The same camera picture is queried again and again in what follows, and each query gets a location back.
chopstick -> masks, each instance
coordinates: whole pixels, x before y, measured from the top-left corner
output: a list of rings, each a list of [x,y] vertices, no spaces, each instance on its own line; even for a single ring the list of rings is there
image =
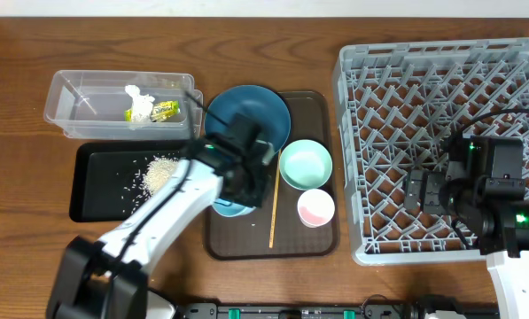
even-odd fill
[[[280,155],[282,150],[278,152],[278,163],[276,167],[276,184],[274,186],[274,203],[272,204],[272,224],[270,225],[270,241],[268,248],[274,247],[274,229],[276,228],[276,207],[278,203],[278,185],[280,183]]]

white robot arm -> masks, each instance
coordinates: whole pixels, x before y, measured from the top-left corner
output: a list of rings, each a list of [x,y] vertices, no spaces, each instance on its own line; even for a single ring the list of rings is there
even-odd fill
[[[175,189],[188,165],[190,165],[188,159],[180,160],[175,173],[166,185],[120,226],[99,239],[105,243],[103,252],[112,256],[121,253],[130,233]],[[193,159],[191,172],[181,190],[144,225],[121,261],[124,263],[138,261],[142,265],[142,271],[150,275],[161,256],[191,220],[219,198],[221,187],[222,177],[217,176],[212,167]]]
[[[529,251],[510,258],[506,251],[486,256],[501,319],[529,319]]]

gray dish rack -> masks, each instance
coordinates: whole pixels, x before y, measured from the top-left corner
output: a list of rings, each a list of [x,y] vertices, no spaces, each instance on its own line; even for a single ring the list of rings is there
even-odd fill
[[[354,260],[482,260],[461,244],[450,217],[407,212],[401,184],[412,167],[444,169],[440,139],[473,117],[529,109],[529,38],[350,45],[332,81]],[[500,115],[464,134],[521,138],[529,199],[529,116]],[[470,244],[476,239],[462,232]]]

plastic container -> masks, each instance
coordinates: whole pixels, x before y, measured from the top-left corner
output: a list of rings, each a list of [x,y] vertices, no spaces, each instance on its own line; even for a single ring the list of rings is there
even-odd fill
[[[335,202],[327,191],[309,190],[298,199],[298,215],[309,228],[328,223],[335,214]]]
[[[132,98],[124,88],[136,85],[141,94],[155,97],[155,103],[178,101],[181,112],[167,122],[131,123],[124,111]],[[183,90],[193,92],[195,83],[189,74],[166,74],[133,71],[72,71],[55,73],[43,117],[64,129],[67,137],[85,139],[168,140],[189,137],[187,112],[181,105],[193,105],[183,97]],[[192,107],[198,136],[202,112]]]
[[[440,139],[473,117],[529,109],[529,38],[346,46],[332,80],[354,260],[482,260],[460,244],[451,217],[407,212],[401,184],[412,167],[445,169]],[[529,116],[497,116],[464,133],[523,140],[529,200]]]

cable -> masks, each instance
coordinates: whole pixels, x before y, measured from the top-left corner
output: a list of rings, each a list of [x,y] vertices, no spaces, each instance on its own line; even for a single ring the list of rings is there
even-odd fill
[[[203,112],[213,116],[213,118],[215,118],[216,120],[218,120],[222,125],[224,125],[225,127],[228,127],[229,124],[226,122],[226,121],[223,121],[220,117],[218,117],[217,115],[215,115],[213,112],[209,111],[209,108],[208,107],[204,107],[198,100],[196,100],[191,94],[190,92],[187,92],[187,91],[184,91],[185,93],[185,96],[188,97],[191,101],[195,102],[195,104],[197,106],[199,106]]]
[[[369,304],[369,301],[375,297],[379,297],[379,298],[382,298],[386,301],[390,301],[385,295],[381,295],[379,293],[375,293],[373,294],[372,296],[368,297],[363,303],[362,303],[362,306],[361,306],[361,310],[362,310],[362,315],[364,315],[364,317],[366,319],[370,319],[370,317],[367,315],[367,312],[366,312],[366,307],[368,306]],[[400,319],[403,318],[403,314],[400,310],[398,310],[398,308],[395,306],[395,305],[390,305],[392,307],[392,309],[394,309],[394,311],[398,314],[398,316],[400,317]]]
[[[501,114],[509,114],[509,113],[526,113],[529,114],[529,110],[526,109],[509,109],[509,110],[500,110],[500,111],[494,111],[490,113],[485,113],[483,115],[480,115],[472,120],[469,121],[469,123],[463,125],[460,129],[458,129],[455,133],[453,133],[449,138],[449,145],[453,145],[455,140],[459,138],[459,136],[463,135],[463,132],[465,129],[469,128],[471,125],[480,122],[486,118],[493,117],[495,115],[501,115]]]
[[[459,223],[459,220],[454,220],[451,222],[451,228],[453,229],[453,231],[455,232],[455,234],[459,237],[459,240],[461,240],[461,242],[463,243],[463,245],[465,245],[465,247],[467,249],[471,249],[471,248],[474,248],[472,245],[469,245],[469,242],[467,241],[467,238],[465,238],[465,236],[463,235],[463,233],[461,232],[461,230],[459,230],[457,228],[457,224]]]
[[[201,108],[204,108],[203,105],[200,104],[199,101],[197,101],[189,92],[184,91],[184,95],[194,101],[197,105],[200,105]],[[191,109],[186,106],[185,109],[187,110],[187,118],[190,125],[190,140],[193,141],[195,139],[195,130],[193,128],[193,113],[191,112]],[[189,176],[191,172],[191,162],[192,159],[188,158],[189,163],[187,164],[187,168],[185,169],[185,174],[183,175],[182,180],[175,186],[174,190],[167,195],[166,198],[164,198],[150,213],[144,217],[140,221],[140,223],[130,232],[128,235],[126,241],[124,242],[124,245],[121,248],[121,252],[118,254],[118,256],[114,259],[113,264],[117,266],[121,261],[122,258],[124,258],[124,255],[126,254],[126,251],[130,248],[132,243],[134,243],[134,239],[138,234],[140,233],[140,230],[148,223],[148,221],[178,192],[181,190],[185,182],[187,181],[187,177]],[[118,275],[118,269],[115,269],[111,272],[111,276],[108,280],[108,287],[105,294],[105,301],[103,302],[103,305],[101,307],[101,319],[107,319],[108,313],[109,313],[109,304],[111,303],[111,298],[113,297],[113,289],[114,289],[114,278]]]

